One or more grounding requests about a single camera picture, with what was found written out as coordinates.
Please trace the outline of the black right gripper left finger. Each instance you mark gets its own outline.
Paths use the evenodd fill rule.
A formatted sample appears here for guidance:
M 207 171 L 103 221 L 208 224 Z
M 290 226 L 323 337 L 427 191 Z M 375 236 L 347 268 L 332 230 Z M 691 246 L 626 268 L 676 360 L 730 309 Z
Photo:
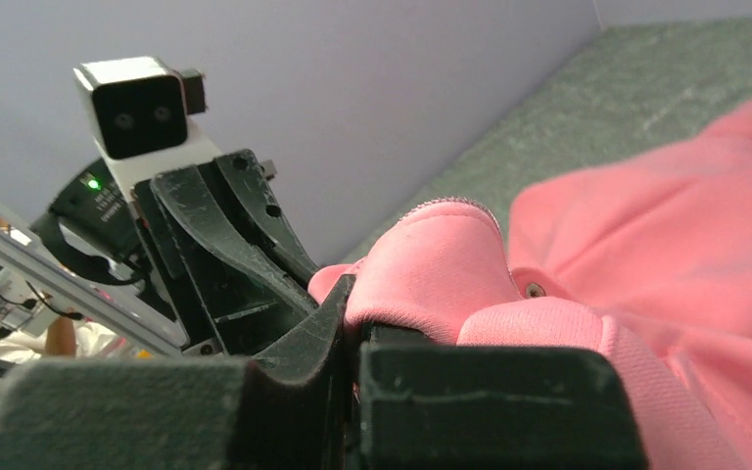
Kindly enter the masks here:
M 341 277 L 254 356 L 49 359 L 0 388 L 0 469 L 340 469 L 351 383 Z

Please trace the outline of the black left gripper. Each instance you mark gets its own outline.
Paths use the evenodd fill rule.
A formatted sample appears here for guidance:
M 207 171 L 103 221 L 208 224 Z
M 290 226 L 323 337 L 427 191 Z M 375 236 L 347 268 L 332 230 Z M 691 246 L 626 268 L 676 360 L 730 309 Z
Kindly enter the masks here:
M 270 186 L 275 168 L 249 149 L 163 173 L 134 188 L 153 261 L 183 327 L 200 325 L 226 355 L 252 355 L 307 318 L 317 265 Z M 65 185 L 30 231 L 64 267 L 103 285 L 146 281 L 151 264 L 101 158 Z

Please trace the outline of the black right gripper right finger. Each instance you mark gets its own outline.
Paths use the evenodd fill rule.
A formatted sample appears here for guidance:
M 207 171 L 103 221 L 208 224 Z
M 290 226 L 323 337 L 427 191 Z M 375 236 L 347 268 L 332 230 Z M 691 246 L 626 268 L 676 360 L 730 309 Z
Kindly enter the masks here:
M 645 469 L 625 387 L 570 347 L 438 346 L 371 324 L 359 350 L 364 469 Z

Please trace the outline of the pink zip-up jacket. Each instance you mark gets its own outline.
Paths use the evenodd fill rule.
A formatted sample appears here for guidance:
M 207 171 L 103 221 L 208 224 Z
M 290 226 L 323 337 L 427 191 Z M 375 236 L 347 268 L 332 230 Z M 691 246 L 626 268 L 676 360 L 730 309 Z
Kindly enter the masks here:
M 752 469 L 752 100 L 696 136 L 522 191 L 502 232 L 423 204 L 353 264 L 345 322 L 460 346 L 565 346 L 624 382 L 655 469 Z

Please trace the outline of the aluminium frame rail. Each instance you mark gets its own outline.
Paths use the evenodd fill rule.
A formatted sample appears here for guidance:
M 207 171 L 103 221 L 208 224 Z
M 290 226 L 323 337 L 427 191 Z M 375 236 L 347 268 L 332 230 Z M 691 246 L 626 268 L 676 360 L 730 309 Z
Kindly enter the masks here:
M 15 213 L 0 203 L 0 214 L 26 234 L 27 246 L 0 232 L 0 265 L 6 273 L 18 275 L 39 290 L 53 296 L 61 306 L 72 306 L 109 329 L 157 356 L 181 357 L 185 335 L 159 312 L 111 286 L 99 286 L 66 273 L 40 245 L 38 237 L 22 224 Z

